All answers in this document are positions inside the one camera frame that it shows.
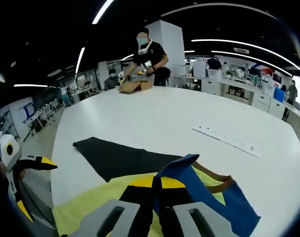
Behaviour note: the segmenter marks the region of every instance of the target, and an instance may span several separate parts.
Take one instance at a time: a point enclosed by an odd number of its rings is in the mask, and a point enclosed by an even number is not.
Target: monitor
[[[282,83],[282,77],[277,75],[276,73],[273,73],[273,80],[276,81],[277,83]]]

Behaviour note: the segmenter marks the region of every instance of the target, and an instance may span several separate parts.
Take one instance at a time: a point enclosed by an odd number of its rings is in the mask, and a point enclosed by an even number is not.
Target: white pillar
[[[165,21],[156,21],[146,26],[149,29],[149,38],[159,43],[169,58],[166,64],[171,70],[169,83],[177,86],[178,81],[174,76],[178,76],[185,64],[184,42],[182,28]]]
[[[110,77],[106,61],[99,62],[98,67],[99,67],[98,71],[99,71],[99,81],[100,81],[101,89],[104,90],[105,88],[104,82],[106,81],[107,78]]]

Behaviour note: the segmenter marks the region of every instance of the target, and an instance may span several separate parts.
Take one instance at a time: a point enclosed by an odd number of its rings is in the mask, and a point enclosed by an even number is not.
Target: ceiling light
[[[103,16],[103,14],[105,13],[105,11],[107,10],[107,8],[109,8],[109,6],[111,5],[111,3],[114,0],[107,0],[104,5],[101,7],[101,9],[99,10],[99,12],[97,13],[96,17],[94,18],[92,25],[95,25],[99,22],[99,20],[101,19],[101,17]]]
[[[292,77],[293,75],[291,75],[289,72],[285,71],[284,69],[281,69],[277,66],[275,66],[274,64],[271,64],[269,62],[266,62],[264,60],[261,60],[261,59],[258,59],[258,58],[254,58],[254,57],[250,57],[250,56],[247,56],[247,55],[243,55],[243,54],[239,54],[239,53],[230,53],[230,52],[223,52],[223,51],[214,51],[212,50],[211,51],[212,53],[224,53],[224,54],[231,54],[231,55],[236,55],[236,56],[240,56],[240,57],[245,57],[245,58],[250,58],[250,59],[253,59],[253,60],[256,60],[256,61],[259,61],[259,62],[262,62],[262,63],[265,63],[265,64],[268,64],[268,65],[271,65],[272,67],[275,67],[277,68],[278,70],[286,73],[287,75],[289,75],[290,77]]]
[[[249,10],[252,10],[252,11],[257,11],[259,13],[262,13],[264,15],[267,15],[267,16],[272,17],[275,20],[279,21],[276,17],[272,16],[270,13],[267,13],[267,12],[262,11],[260,9],[250,7],[250,6],[246,6],[246,5],[241,5],[241,4],[236,4],[236,3],[226,3],[226,2],[209,2],[209,3],[201,3],[201,4],[195,4],[194,3],[194,5],[181,7],[179,9],[175,9],[175,10],[169,11],[167,13],[164,13],[164,14],[161,15],[161,17],[170,15],[170,14],[178,12],[178,11],[183,11],[183,10],[192,9],[192,8],[201,7],[201,6],[235,6],[235,7],[241,7],[241,8],[249,9]]]
[[[283,57],[282,55],[280,55],[278,53],[275,53],[275,52],[273,52],[269,49],[259,47],[259,46],[256,46],[254,44],[244,43],[244,42],[239,42],[239,41],[233,41],[233,40],[226,40],[226,39],[201,39],[201,40],[200,39],[193,39],[192,40],[192,42],[198,42],[198,41],[217,41],[217,42],[238,43],[238,44],[243,44],[243,45],[247,45],[247,46],[250,46],[250,47],[258,48],[258,49],[264,50],[266,52],[274,54],[277,57],[280,57],[280,58],[284,59],[286,62],[290,63],[291,65],[293,65],[295,68],[297,68],[300,71],[300,67],[298,65],[296,65],[295,63],[293,63],[292,61],[290,61],[289,59],[287,59],[287,58]]]
[[[54,75],[57,75],[58,73],[61,73],[61,69],[55,70],[54,72],[49,73],[47,76],[52,77]]]
[[[34,85],[34,84],[15,84],[14,87],[20,86],[35,86],[35,87],[48,87],[48,85]]]
[[[62,76],[62,77],[59,77],[59,78],[57,78],[56,80],[60,80],[60,79],[62,79],[62,78],[64,78],[65,76]]]
[[[5,83],[5,78],[3,77],[3,75],[1,73],[0,73],[0,82]]]
[[[130,58],[130,57],[132,57],[132,56],[134,56],[134,55],[133,55],[133,54],[130,54],[129,56],[124,57],[122,60],[125,60],[125,59],[127,59],[127,58]]]
[[[84,50],[85,50],[85,48],[82,48],[80,51],[80,55],[79,55],[79,58],[78,58],[77,64],[76,64],[75,73],[77,73],[77,71],[79,70],[79,66],[80,66],[80,62],[81,62],[81,58],[82,58]]]

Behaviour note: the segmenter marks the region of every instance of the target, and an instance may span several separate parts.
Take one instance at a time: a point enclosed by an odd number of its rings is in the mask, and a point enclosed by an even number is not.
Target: yellow cloth
[[[212,179],[202,171],[196,168],[194,168],[194,170],[205,186],[217,186],[221,184],[221,182]],[[157,173],[137,174],[114,178],[106,184],[97,186],[78,195],[76,198],[65,204],[53,207],[52,213],[56,221],[59,235],[70,235],[74,231],[78,230],[81,220],[86,215],[110,199],[120,199],[122,193],[131,182],[137,179],[145,179],[149,175],[155,176],[156,174]],[[213,194],[213,196],[219,202],[225,205],[225,200],[222,193]],[[153,212],[153,220],[148,236],[163,236],[161,226],[159,224],[159,217],[155,212]]]

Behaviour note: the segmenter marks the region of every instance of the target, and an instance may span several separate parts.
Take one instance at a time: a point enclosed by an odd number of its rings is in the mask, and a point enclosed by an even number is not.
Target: person
[[[282,91],[285,91],[287,90],[287,87],[285,85],[282,85],[282,88],[281,88]]]
[[[119,85],[118,77],[116,76],[116,70],[114,68],[109,70],[110,77],[104,82],[105,90],[114,89]]]
[[[210,58],[207,61],[209,69],[219,70],[221,68],[221,63],[219,62],[218,58]]]
[[[73,100],[72,94],[71,94],[71,92],[70,92],[70,87],[67,87],[67,93],[66,93],[66,94],[69,96],[71,102],[73,103],[74,100]]]
[[[227,65],[227,62],[224,62],[223,66],[221,67],[221,70],[223,72],[223,75],[227,75],[227,71],[229,71],[229,67]]]
[[[288,96],[288,99],[287,99],[287,103],[293,105],[294,104],[294,101],[295,99],[297,98],[298,96],[298,91],[297,91],[297,88],[296,88],[296,82],[294,80],[292,80],[292,83],[288,86],[288,89],[286,92],[289,91],[289,96]],[[287,112],[288,112],[288,109],[285,108],[285,111],[284,111],[284,114],[283,114],[283,120],[286,121],[286,117],[287,117]]]
[[[149,38],[149,30],[147,28],[143,28],[139,31],[137,35],[137,42],[138,51],[134,53],[134,63],[124,73],[124,78],[130,75],[137,66],[141,64],[145,66],[147,61],[151,61],[152,66],[147,69],[147,76],[155,75],[153,85],[165,86],[165,81],[170,77],[171,71],[164,67],[164,65],[169,61],[164,49],[159,43],[154,42]],[[140,50],[146,49],[147,47],[147,52],[141,54]]]
[[[296,88],[296,82],[294,80],[292,80],[292,83],[289,85],[286,92],[288,92],[288,91],[289,91],[289,96],[288,96],[287,103],[292,105],[292,104],[294,104],[294,101],[298,96],[298,91],[297,91],[297,88]]]

